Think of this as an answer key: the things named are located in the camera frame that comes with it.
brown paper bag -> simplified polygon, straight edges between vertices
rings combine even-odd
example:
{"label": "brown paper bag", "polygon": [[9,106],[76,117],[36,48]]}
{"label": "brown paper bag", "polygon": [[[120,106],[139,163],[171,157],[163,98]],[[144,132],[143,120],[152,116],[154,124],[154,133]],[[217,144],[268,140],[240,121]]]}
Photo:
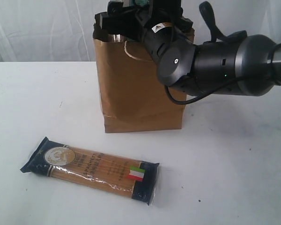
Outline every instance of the brown paper bag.
{"label": "brown paper bag", "polygon": [[[127,56],[124,42],[108,42],[96,15],[94,44],[102,112],[106,133],[181,129],[183,105],[173,104],[156,75],[156,64],[144,46],[127,43],[127,51],[142,61]],[[193,41],[194,32],[190,35]],[[179,101],[186,94],[171,90]]]}

round gold label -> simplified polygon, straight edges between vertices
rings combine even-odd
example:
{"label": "round gold label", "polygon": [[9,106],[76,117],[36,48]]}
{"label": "round gold label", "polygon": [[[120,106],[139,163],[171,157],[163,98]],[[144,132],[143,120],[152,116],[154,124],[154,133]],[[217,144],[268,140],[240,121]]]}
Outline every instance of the round gold label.
{"label": "round gold label", "polygon": [[57,147],[48,150],[44,156],[47,163],[55,166],[64,166],[73,162],[76,154],[73,150],[65,147]]}

white curtain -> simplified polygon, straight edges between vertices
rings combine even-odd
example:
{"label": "white curtain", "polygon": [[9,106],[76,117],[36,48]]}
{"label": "white curtain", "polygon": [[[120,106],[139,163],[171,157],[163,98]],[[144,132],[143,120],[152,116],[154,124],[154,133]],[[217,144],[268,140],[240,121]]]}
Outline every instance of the white curtain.
{"label": "white curtain", "polygon": [[[226,35],[247,30],[281,42],[281,0],[209,0]],[[202,0],[183,0],[195,43],[210,39]],[[0,0],[0,61],[94,61],[94,14],[108,0]]]}

warning label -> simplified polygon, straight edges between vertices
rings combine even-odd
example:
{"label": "warning label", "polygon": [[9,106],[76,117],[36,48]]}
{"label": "warning label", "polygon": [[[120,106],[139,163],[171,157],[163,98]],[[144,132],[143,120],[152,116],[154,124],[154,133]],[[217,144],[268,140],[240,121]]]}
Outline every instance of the warning label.
{"label": "warning label", "polygon": [[152,27],[152,31],[154,33],[157,33],[158,31],[162,30],[163,28],[166,28],[166,27],[171,27],[172,24],[170,22],[162,22],[162,23],[159,23],[157,24],[156,26]]}

white tabletop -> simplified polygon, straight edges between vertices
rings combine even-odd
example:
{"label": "white tabletop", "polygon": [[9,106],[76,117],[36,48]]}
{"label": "white tabletop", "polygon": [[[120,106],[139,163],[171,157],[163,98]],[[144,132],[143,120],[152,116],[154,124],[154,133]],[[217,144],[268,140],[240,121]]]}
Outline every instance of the white tabletop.
{"label": "white tabletop", "polygon": [[[160,162],[153,206],[21,173],[45,136]],[[208,97],[182,130],[105,134],[94,62],[0,63],[0,225],[13,224],[281,225],[281,87]]]}

